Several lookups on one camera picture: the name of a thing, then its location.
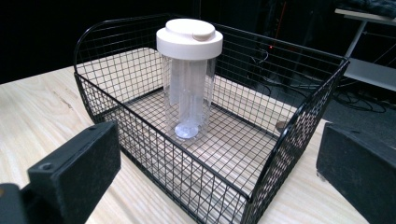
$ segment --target black block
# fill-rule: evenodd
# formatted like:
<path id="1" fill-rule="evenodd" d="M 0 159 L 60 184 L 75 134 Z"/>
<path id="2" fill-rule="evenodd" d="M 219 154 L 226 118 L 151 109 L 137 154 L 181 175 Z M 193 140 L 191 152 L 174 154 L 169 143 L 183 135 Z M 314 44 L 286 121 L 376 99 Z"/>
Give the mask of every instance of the black block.
<path id="1" fill-rule="evenodd" d="M 29 223 L 20 188 L 14 184 L 0 184 L 0 223 Z"/>
<path id="2" fill-rule="evenodd" d="M 327 123 L 317 169 L 370 223 L 396 223 L 396 149 Z"/>
<path id="3" fill-rule="evenodd" d="M 84 223 L 120 169 L 117 123 L 79 133 L 29 170 L 30 189 L 60 211 L 64 223 Z"/>

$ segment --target wire mesh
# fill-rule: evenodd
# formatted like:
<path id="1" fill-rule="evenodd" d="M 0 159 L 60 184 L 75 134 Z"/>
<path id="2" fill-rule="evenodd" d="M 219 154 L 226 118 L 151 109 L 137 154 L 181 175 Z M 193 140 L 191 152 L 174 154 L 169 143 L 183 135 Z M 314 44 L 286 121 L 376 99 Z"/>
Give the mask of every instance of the wire mesh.
<path id="1" fill-rule="evenodd" d="M 122 151 L 197 222 L 255 223 L 304 152 L 343 58 L 230 27 L 205 138 L 166 135 L 156 31 L 172 16 L 105 21 L 79 40 L 78 87 L 92 120 L 116 120 Z"/>

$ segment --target white cap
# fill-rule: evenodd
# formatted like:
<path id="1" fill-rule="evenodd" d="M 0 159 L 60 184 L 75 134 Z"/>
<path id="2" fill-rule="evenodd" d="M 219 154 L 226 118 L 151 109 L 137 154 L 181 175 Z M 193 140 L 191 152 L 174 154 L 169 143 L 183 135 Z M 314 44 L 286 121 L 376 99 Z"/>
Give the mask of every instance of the white cap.
<path id="1" fill-rule="evenodd" d="M 181 60 L 216 58 L 222 50 L 222 34 L 205 21 L 176 19 L 157 32 L 157 50 Z"/>

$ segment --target clear plastic cylinder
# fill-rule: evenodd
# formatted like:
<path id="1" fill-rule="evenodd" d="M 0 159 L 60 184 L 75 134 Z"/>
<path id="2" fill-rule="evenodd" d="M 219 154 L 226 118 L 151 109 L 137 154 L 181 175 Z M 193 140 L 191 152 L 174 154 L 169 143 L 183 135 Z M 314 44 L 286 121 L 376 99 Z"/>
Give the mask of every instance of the clear plastic cylinder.
<path id="1" fill-rule="evenodd" d="M 180 60 L 162 56 L 167 133 L 179 140 L 206 134 L 216 59 Z"/>

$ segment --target wooden table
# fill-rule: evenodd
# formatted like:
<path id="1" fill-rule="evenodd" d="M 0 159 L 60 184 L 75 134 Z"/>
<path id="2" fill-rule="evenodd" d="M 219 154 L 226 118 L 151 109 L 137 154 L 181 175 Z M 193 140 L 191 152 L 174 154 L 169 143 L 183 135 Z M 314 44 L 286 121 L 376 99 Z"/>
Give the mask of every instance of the wooden table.
<path id="1" fill-rule="evenodd" d="M 73 68 L 0 85 L 0 183 L 23 188 L 27 169 L 93 125 Z M 367 223 L 329 183 L 317 177 L 325 120 L 259 223 Z M 125 156 L 88 223 L 193 223 Z"/>

